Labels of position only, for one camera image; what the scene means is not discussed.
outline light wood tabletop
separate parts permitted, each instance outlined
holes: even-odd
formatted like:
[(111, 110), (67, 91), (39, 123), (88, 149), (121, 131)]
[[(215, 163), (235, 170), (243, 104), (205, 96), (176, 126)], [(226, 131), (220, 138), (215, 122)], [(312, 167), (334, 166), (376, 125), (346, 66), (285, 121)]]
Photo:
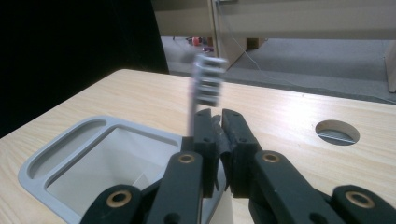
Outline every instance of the light wood tabletop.
[[(0, 139), (0, 223), (63, 223), (21, 187), (18, 171), (32, 154), (75, 123), (109, 115), (179, 135), (187, 134), (186, 77), (120, 70)], [(285, 155), (327, 194), (353, 184), (396, 206), (396, 107), (293, 91), (224, 83), (219, 107), (241, 113), (263, 149)], [(316, 126), (340, 120), (359, 141), (336, 146)], [(247, 200), (233, 200), (234, 223), (252, 223)]]

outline round cutout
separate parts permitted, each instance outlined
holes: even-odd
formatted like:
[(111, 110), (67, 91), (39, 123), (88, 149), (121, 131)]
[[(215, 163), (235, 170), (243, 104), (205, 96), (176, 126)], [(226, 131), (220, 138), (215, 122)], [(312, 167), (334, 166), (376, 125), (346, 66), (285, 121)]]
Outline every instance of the round cutout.
[(350, 146), (357, 143), (361, 137), (359, 131), (352, 125), (340, 120), (324, 120), (315, 128), (317, 135), (324, 141), (337, 146)]
[(128, 190), (118, 190), (107, 197), (106, 203), (109, 207), (118, 208), (127, 204), (132, 199), (132, 194)]

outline black curtain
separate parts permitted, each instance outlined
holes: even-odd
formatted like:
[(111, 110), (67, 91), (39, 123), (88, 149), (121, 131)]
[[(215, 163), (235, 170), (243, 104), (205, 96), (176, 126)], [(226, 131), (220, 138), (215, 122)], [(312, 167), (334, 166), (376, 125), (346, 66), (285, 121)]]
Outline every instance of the black curtain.
[(0, 137), (119, 69), (169, 73), (149, 0), (8, 2)]

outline metal object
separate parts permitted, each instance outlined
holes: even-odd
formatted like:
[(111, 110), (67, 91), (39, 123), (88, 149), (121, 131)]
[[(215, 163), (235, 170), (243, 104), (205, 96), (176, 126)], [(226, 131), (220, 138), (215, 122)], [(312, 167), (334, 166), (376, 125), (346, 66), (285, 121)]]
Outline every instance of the metal object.
[(194, 135), (194, 116), (198, 105), (216, 106), (219, 101), (219, 89), (223, 81), (223, 68), (227, 61), (220, 58), (195, 57), (191, 81), (191, 101), (189, 114), (189, 136)]

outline floor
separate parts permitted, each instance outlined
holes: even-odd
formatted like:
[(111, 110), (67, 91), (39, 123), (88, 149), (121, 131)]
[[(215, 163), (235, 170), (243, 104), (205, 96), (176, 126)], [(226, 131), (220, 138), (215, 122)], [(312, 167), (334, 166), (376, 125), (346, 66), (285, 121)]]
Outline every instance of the floor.
[[(170, 73), (191, 74), (195, 47), (185, 37), (162, 37)], [(396, 105), (384, 63), (387, 40), (268, 39), (242, 55), (225, 80)]]

